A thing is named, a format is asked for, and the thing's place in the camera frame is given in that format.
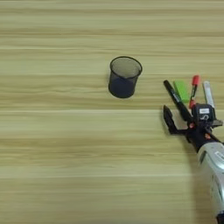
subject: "black marker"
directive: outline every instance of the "black marker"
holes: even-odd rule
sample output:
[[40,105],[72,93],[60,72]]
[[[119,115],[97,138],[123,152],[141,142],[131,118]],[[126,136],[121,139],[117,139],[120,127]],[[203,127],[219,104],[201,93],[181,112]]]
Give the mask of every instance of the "black marker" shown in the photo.
[[185,104],[181,101],[175,90],[173,89],[171,83],[168,80],[164,81],[164,86],[166,87],[168,93],[170,94],[172,100],[176,104],[179,113],[181,114],[184,121],[191,123],[193,121],[193,118],[191,114],[189,113],[188,109],[186,108]]

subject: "red marker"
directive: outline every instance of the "red marker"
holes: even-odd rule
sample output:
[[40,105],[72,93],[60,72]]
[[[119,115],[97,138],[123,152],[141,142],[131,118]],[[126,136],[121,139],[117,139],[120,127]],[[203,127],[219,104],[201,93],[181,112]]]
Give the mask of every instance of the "red marker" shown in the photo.
[[191,95],[191,100],[190,100],[190,104],[189,104],[190,109],[196,103],[195,96],[196,96],[196,92],[197,92],[199,84],[200,84],[200,76],[199,75],[194,75],[192,77],[192,95]]

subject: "black mesh cup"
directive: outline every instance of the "black mesh cup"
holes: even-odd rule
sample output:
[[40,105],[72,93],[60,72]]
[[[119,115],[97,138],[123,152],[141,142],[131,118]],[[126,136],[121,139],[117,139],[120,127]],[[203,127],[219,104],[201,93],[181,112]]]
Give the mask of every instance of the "black mesh cup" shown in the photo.
[[118,98],[129,98],[135,93],[137,79],[143,71],[139,61],[131,57],[118,57],[110,63],[109,92]]

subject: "pen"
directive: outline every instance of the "pen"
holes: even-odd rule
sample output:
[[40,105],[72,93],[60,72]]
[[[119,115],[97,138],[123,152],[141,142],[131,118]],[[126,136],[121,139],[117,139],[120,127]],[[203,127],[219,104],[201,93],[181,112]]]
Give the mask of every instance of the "pen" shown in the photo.
[[179,113],[181,114],[182,118],[186,122],[191,122],[193,120],[191,114],[189,113],[188,109],[186,108],[185,104],[181,101],[175,90],[173,89],[171,83],[168,80],[164,81],[164,86],[166,87],[168,93],[170,94],[171,98],[173,99],[174,103],[176,104]]
[[189,104],[190,109],[196,103],[195,102],[195,96],[196,96],[196,92],[197,92],[199,83],[200,83],[200,76],[199,75],[194,75],[192,77],[192,95],[191,95],[191,100],[190,100],[190,104]]
[[214,98],[212,95],[210,82],[204,81],[203,86],[204,86],[204,90],[205,90],[205,94],[206,94],[206,103],[210,104],[214,108]]

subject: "wooden table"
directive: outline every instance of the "wooden table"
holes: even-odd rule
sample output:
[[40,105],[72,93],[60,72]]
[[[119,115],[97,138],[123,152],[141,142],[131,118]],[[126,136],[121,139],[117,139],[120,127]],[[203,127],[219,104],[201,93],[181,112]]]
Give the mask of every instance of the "wooden table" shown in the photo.
[[[224,118],[223,13],[212,0],[1,0],[0,223],[215,223],[196,153],[161,108],[176,113],[164,79],[190,91],[199,73]],[[107,87],[120,55],[143,64],[128,100]]]

